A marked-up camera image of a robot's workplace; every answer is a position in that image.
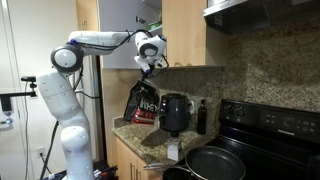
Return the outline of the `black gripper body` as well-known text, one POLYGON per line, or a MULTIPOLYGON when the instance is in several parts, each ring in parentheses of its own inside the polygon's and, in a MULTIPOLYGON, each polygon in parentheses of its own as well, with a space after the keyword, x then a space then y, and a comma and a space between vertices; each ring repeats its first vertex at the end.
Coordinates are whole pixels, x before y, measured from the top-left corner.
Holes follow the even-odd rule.
POLYGON ((151 78, 154 78, 155 77, 155 74, 153 73, 155 69, 155 66, 154 65, 150 65, 149 69, 147 69, 146 71, 142 70, 141 73, 142 73, 142 78, 143 79, 151 79, 151 78))

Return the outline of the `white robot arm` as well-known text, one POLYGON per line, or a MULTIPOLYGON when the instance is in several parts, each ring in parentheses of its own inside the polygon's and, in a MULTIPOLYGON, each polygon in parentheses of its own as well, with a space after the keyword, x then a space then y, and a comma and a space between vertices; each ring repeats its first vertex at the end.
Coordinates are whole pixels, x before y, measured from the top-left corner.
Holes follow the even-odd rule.
POLYGON ((109 55, 116 48, 133 41, 135 62, 149 78, 155 67, 168 66, 163 52, 167 41, 149 31, 73 31, 68 42, 51 53, 52 68, 36 76, 39 91, 50 113, 62 126, 61 144, 66 158, 63 180, 95 180, 89 121, 69 83, 68 76, 83 65, 90 55, 109 55))

